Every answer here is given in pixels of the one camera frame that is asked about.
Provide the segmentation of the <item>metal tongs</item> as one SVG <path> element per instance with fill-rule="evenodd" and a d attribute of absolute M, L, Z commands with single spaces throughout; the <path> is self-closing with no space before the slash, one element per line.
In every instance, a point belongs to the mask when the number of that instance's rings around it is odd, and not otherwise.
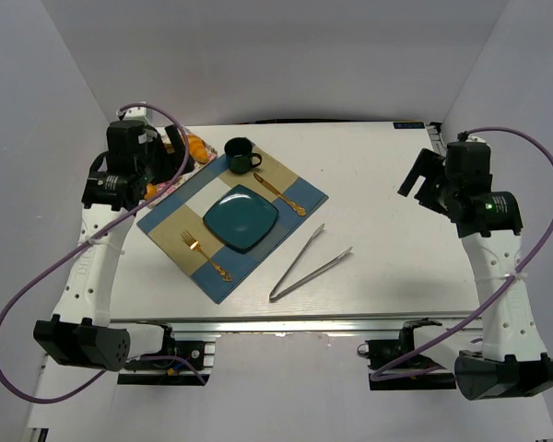
<path fill-rule="evenodd" d="M 270 290 L 268 294 L 269 303 L 275 304 L 288 297 L 352 255 L 353 248 L 345 247 L 337 253 L 327 250 L 325 255 L 319 258 L 317 252 L 321 251 L 319 245 L 325 231 L 325 224 L 321 224 L 310 234 L 287 269 L 280 275 Z"/>

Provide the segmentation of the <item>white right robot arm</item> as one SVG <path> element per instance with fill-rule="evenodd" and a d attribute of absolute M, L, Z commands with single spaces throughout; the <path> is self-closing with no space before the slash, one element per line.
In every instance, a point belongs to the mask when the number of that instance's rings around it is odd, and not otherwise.
<path fill-rule="evenodd" d="M 480 142 L 455 142 L 444 155 L 423 149 L 398 192 L 418 178 L 418 203 L 447 216 L 457 228 L 475 278 L 483 335 L 474 349 L 454 334 L 441 341 L 437 323 L 413 326 L 413 343 L 434 345 L 427 358 L 450 370 L 470 401 L 532 397 L 553 387 L 553 358 L 531 311 L 522 262 L 523 222 L 510 192 L 492 189 L 491 151 Z"/>

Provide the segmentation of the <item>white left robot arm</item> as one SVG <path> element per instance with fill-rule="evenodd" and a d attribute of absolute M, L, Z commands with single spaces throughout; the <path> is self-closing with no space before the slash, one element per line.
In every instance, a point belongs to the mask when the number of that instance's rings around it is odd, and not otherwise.
<path fill-rule="evenodd" d="M 188 135 L 175 124 L 162 133 L 138 120 L 112 122 L 107 149 L 92 162 L 83 191 L 82 224 L 65 289 L 49 320 L 33 337 L 62 366 L 108 371 L 164 347 L 167 327 L 111 326 L 112 285 L 135 209 L 149 188 L 182 174 L 189 161 Z"/>

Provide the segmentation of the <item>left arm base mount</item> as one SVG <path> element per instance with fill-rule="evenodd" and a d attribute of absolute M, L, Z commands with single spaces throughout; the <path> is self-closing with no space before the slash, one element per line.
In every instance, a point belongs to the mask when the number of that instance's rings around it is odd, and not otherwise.
<path fill-rule="evenodd" d="M 161 349 L 128 361 L 119 372 L 118 385 L 202 387 L 209 381 L 214 344 L 201 338 L 176 338 L 170 324 L 162 328 Z"/>

